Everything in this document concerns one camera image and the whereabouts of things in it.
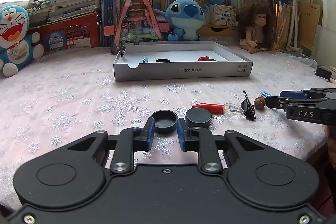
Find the stitch nose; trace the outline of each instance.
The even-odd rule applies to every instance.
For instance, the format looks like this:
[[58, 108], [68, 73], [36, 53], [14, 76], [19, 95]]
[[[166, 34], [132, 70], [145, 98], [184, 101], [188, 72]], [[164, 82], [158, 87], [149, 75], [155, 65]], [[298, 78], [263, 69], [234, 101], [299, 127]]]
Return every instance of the stitch nose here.
[[194, 5], [186, 5], [184, 7], [184, 12], [189, 16], [189, 17], [193, 17], [197, 14], [198, 9], [196, 6]]

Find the red plastic basket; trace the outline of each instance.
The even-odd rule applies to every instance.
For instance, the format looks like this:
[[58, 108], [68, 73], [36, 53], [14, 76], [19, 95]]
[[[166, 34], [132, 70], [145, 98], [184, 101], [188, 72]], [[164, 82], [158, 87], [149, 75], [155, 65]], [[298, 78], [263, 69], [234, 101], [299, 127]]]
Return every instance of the red plastic basket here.
[[55, 48], [68, 49], [76, 48], [76, 41], [79, 39], [90, 38], [90, 45], [87, 47], [98, 47], [99, 46], [99, 23], [100, 17], [97, 13], [85, 15], [82, 17], [73, 18], [70, 20], [65, 20], [61, 22], [51, 23], [41, 27], [31, 28], [28, 30], [29, 34], [38, 32], [41, 35], [39, 41], [40, 44], [44, 46], [46, 52], [51, 51], [49, 47], [48, 38], [52, 33], [62, 34], [66, 41], [63, 41], [63, 47]]

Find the metal bolt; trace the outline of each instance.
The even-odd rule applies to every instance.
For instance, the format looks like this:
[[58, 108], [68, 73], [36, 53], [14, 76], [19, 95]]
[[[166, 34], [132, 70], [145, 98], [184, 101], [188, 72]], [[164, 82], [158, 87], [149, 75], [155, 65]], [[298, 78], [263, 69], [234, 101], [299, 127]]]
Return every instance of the metal bolt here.
[[26, 222], [27, 224], [34, 224], [35, 223], [35, 218], [31, 215], [26, 215], [23, 218], [24, 222]]
[[218, 171], [219, 170], [219, 164], [218, 163], [207, 163], [204, 165], [204, 169], [206, 171]]
[[299, 223], [300, 224], [308, 224], [310, 222], [310, 216], [304, 215], [301, 216]]
[[113, 164], [112, 169], [115, 171], [125, 171], [127, 167], [126, 163], [115, 163]]
[[165, 173], [165, 174], [170, 174], [172, 172], [172, 170], [166, 168], [166, 169], [163, 169], [162, 172]]

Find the doraemon plush toy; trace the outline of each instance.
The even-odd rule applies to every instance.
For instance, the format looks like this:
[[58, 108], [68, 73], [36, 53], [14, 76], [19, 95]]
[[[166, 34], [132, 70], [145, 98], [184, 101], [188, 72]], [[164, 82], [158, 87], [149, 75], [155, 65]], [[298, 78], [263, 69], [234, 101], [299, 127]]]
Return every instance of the doraemon plush toy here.
[[7, 77], [44, 53], [41, 44], [32, 47], [40, 34], [26, 36], [28, 25], [28, 13], [22, 7], [11, 5], [0, 10], [0, 70]]
[[157, 9], [155, 11], [164, 15], [170, 27], [174, 29], [167, 37], [169, 41], [194, 41], [200, 40], [197, 29], [205, 24], [209, 8], [204, 12], [193, 0], [176, 0], [168, 6], [166, 12]]

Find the doraemon face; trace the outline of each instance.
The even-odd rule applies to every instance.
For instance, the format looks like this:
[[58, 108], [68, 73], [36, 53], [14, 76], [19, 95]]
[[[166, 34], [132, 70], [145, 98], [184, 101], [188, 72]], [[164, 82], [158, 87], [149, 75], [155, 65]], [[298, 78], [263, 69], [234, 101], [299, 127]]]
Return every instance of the doraemon face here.
[[0, 10], [0, 47], [10, 46], [25, 38], [28, 30], [28, 14], [17, 5]]
[[177, 0], [166, 10], [170, 26], [181, 29], [199, 29], [206, 21], [205, 13], [193, 0]]

